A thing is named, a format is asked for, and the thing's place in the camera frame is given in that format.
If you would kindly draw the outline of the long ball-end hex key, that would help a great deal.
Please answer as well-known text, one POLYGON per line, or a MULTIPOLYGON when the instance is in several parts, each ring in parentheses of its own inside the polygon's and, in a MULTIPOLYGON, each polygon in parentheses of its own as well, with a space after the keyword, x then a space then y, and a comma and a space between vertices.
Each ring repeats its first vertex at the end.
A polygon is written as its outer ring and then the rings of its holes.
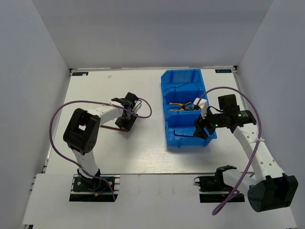
POLYGON ((111 127, 111 126, 105 126, 105 125, 101 125, 100 128, 108 129, 108 130, 113 130, 113 131, 126 132, 125 129, 120 129, 120 128, 111 127))

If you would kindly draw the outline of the yellow needle-nose pliers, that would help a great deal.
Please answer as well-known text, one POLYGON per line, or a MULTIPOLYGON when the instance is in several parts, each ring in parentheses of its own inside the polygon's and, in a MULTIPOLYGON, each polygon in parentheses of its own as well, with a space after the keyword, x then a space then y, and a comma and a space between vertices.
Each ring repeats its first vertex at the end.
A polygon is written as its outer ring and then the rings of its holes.
POLYGON ((169 105, 174 105, 174 106, 177 106, 177 107, 184 107, 184 106, 189 106, 189 107, 193 107, 192 105, 192 102, 186 102, 184 104, 182 103, 169 103, 169 105))
POLYGON ((189 106, 184 106, 184 107, 179 107, 177 109, 171 109, 171 112, 182 112, 182 111, 194 111, 195 109, 193 107, 189 107, 189 106))

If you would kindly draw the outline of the large brown hex key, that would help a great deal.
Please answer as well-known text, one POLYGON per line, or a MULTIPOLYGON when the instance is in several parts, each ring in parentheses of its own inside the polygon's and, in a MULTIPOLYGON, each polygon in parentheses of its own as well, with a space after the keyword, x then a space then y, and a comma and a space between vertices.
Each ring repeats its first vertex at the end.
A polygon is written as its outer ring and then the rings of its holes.
POLYGON ((176 132, 176 130, 175 130, 175 129, 173 130, 173 134, 174 134, 174 136, 177 136, 177 137, 183 137, 183 138, 195 138, 195 136, 193 136, 193 135, 182 135, 182 134, 178 134, 178 133, 176 132))

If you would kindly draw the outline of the green black precision screwdriver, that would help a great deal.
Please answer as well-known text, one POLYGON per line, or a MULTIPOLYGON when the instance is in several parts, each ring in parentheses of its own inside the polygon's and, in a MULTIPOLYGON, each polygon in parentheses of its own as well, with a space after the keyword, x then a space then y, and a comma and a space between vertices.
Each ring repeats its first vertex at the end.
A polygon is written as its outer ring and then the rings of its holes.
POLYGON ((183 83, 183 84, 181 84, 181 85, 169 87, 169 88, 167 88, 165 91, 168 91, 168 90, 170 90, 170 89, 176 89, 176 88, 182 87, 182 86, 184 86, 184 85, 187 85, 188 83, 189 83, 189 82, 183 83))

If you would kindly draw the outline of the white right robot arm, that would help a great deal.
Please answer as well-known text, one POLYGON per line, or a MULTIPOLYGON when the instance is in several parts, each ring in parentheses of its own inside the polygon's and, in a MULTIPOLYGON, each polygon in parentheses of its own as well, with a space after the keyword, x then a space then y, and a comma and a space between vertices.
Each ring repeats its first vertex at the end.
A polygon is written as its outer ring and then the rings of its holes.
POLYGON ((234 94, 220 96, 218 102, 218 112, 213 114, 205 99, 195 99, 193 108, 200 115, 193 135, 207 139, 217 128, 228 128, 246 153, 254 176, 242 174, 234 166, 219 167, 216 186, 220 190, 232 187, 229 198, 243 194, 256 212, 289 207, 298 187, 295 176, 288 176, 276 163, 260 137, 260 125, 249 110, 240 109, 234 94))

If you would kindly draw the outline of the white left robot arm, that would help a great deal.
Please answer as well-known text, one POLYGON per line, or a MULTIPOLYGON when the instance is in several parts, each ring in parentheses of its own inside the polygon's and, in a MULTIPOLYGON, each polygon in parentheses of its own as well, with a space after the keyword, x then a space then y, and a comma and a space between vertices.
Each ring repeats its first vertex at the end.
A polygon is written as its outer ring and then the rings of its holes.
POLYGON ((74 111, 63 135, 64 142, 74 153, 77 163, 81 166, 78 175, 89 190, 100 187, 101 173, 93 155, 93 148, 97 142, 98 132, 106 122, 116 119, 115 125, 119 130, 131 130, 137 113, 141 108, 139 98, 132 93, 127 93, 124 98, 113 98, 114 106, 102 105, 95 109, 74 111))

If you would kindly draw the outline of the right corner label sticker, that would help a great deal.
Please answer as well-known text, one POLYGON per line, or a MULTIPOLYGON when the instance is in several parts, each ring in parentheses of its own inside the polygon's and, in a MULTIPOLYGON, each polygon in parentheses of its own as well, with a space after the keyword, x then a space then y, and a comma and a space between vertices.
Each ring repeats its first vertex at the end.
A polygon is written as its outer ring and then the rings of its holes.
POLYGON ((232 73, 231 69, 215 69, 216 73, 232 73))

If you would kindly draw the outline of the corner label sticker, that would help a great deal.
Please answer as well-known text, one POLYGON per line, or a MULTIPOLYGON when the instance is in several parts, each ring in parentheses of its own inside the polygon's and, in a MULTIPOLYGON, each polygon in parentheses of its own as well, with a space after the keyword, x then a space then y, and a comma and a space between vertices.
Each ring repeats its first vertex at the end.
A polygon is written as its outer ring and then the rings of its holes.
POLYGON ((87 76, 88 72, 73 72, 72 76, 87 76))
POLYGON ((216 73, 232 73, 231 69, 215 69, 216 73))

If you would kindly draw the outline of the blue three-compartment plastic bin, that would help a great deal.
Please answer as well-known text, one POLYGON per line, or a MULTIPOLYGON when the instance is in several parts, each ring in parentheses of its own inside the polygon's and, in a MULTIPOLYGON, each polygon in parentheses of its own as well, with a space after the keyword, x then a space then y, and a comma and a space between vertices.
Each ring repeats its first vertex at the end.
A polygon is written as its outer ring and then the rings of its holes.
POLYGON ((169 105, 169 103, 184 104, 186 102, 192 102, 193 105, 195 98, 199 98, 205 93, 206 89, 200 69, 167 70, 161 76, 161 89, 165 136, 168 147, 207 146, 211 140, 217 138, 216 133, 210 135, 207 140, 199 137, 177 137, 173 134, 174 129, 178 134, 182 135, 193 135, 195 131, 194 122, 199 117, 200 111, 171 112, 170 109, 177 109, 178 107, 169 105), (186 82, 189 83, 182 87, 165 91, 169 87, 181 85, 186 82))

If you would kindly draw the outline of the left corner label sticker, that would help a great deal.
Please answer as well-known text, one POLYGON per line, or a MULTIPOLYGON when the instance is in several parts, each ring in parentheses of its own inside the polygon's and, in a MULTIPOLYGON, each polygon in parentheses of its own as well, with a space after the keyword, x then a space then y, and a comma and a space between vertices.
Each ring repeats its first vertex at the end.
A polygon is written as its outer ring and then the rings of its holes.
POLYGON ((72 76, 87 76, 88 72, 73 72, 72 76))

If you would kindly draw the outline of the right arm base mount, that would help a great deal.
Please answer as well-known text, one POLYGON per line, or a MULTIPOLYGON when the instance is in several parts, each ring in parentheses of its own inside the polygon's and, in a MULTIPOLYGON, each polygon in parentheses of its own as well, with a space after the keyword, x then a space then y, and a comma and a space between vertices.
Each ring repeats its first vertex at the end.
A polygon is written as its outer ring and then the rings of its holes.
POLYGON ((199 187, 200 203, 221 203, 233 189, 228 185, 219 187, 215 176, 199 176, 195 177, 193 181, 199 187))

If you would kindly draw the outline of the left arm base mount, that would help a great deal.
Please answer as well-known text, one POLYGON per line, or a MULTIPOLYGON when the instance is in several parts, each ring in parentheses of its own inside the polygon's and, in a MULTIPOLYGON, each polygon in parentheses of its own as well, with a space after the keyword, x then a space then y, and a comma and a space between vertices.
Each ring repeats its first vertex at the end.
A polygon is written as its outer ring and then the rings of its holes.
POLYGON ((70 191, 70 202, 114 202, 111 186, 115 198, 118 197, 120 187, 120 176, 103 176, 103 180, 91 181, 74 175, 70 191))

